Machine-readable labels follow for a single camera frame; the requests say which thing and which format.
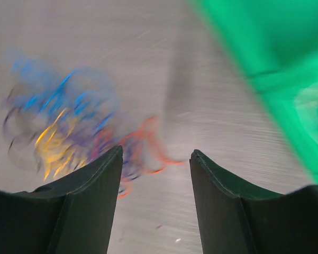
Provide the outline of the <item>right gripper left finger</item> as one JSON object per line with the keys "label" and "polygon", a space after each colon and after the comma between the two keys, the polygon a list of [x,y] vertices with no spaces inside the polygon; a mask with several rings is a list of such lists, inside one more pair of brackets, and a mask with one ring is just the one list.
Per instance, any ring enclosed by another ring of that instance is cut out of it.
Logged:
{"label": "right gripper left finger", "polygon": [[107,253],[122,147],[33,192],[0,190],[0,253]]}

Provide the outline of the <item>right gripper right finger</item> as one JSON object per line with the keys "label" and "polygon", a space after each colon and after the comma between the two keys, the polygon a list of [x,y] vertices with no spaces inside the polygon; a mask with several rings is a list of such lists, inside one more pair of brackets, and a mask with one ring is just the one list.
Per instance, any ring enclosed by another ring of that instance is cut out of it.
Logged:
{"label": "right gripper right finger", "polygon": [[199,150],[190,173],[204,253],[318,253],[318,185],[269,191]]}

